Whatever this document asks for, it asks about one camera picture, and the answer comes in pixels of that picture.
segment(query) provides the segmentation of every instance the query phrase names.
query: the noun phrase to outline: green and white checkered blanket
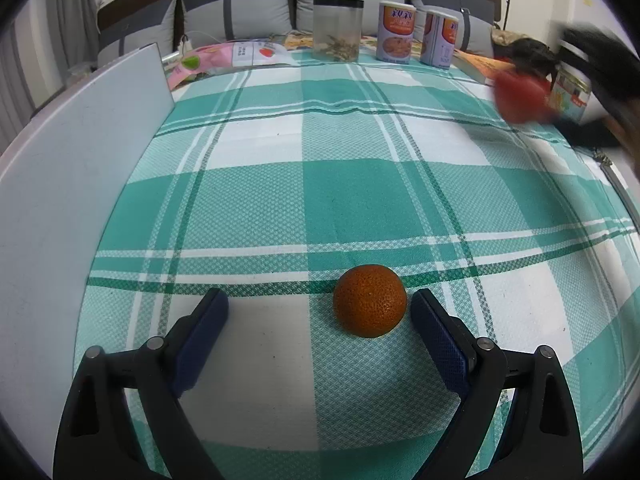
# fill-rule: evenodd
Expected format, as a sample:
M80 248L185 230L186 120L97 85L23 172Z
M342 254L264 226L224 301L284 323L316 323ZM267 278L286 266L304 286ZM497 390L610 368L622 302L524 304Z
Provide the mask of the green and white checkered blanket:
M102 236L76 365L164 335L218 286L230 317L180 402L222 474L410 479L458 400L408 316L373 340L337 325L337 278L382 264L502 348L551 345L590 464L640 367L640 239L598 165L552 128L507 126L457 69L293 55L178 92Z

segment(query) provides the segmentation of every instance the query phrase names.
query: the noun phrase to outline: orange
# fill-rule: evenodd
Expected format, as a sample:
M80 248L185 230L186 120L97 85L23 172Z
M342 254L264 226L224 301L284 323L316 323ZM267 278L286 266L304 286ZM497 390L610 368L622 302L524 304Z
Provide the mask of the orange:
M406 291L388 267L362 265L347 270L334 290L334 313L342 327L360 337L378 337L404 316Z

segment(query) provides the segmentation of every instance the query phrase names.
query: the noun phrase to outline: blue gripper pad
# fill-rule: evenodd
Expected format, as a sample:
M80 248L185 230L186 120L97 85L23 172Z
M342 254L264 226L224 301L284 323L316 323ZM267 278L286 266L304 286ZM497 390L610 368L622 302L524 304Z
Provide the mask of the blue gripper pad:
M191 390L209 357L229 313L229 300L224 292L211 289L191 316L197 316L194 326L175 357L174 380L171 390L176 399Z
M411 320L447 390L464 399L469 391L468 374L476 361L471 344L428 288L414 293Z

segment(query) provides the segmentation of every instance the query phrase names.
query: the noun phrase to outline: white board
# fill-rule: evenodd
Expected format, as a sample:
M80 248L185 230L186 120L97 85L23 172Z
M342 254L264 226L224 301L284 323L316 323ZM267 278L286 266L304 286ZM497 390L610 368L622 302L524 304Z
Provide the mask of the white board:
M64 92L0 156L0 412L49 475L96 247L173 107L153 44Z

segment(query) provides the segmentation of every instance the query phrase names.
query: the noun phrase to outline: book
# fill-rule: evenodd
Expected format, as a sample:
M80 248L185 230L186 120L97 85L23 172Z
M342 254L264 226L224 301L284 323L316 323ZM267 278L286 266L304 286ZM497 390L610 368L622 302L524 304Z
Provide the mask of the book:
M485 85L493 85L496 72L515 68L515 65L507 63L506 61L476 56L475 54L468 54L461 50L455 50L453 52L452 64L474 81Z

